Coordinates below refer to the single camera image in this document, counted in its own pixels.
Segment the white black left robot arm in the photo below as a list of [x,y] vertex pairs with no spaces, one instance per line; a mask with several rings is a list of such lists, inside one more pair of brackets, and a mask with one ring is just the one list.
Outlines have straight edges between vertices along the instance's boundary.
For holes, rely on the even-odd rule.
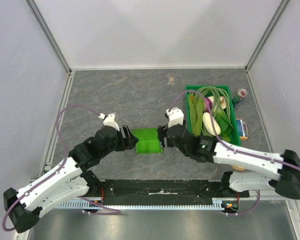
[[[90,168],[112,152],[132,150],[139,139],[129,127],[103,126],[96,134],[76,145],[65,158],[46,174],[28,185],[3,193],[6,211],[2,228],[23,233],[35,226],[54,207],[76,197],[96,196],[100,181]],[[6,221],[13,224],[6,227]]]

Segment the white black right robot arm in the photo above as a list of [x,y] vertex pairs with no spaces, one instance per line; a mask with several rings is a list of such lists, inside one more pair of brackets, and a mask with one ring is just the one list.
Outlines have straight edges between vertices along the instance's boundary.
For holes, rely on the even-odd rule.
[[176,147],[186,157],[199,163],[215,163],[243,167],[248,172],[224,173],[219,191],[225,197],[235,192],[264,191],[273,188],[285,198],[300,200],[300,158],[295,151],[284,153],[248,149],[216,137],[195,136],[180,124],[157,128],[162,147]]

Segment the green paper box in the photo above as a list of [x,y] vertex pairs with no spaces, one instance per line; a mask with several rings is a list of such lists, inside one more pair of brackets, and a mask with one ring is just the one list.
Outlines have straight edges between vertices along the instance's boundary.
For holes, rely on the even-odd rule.
[[160,154],[163,152],[156,128],[138,128],[132,131],[138,138],[137,154]]

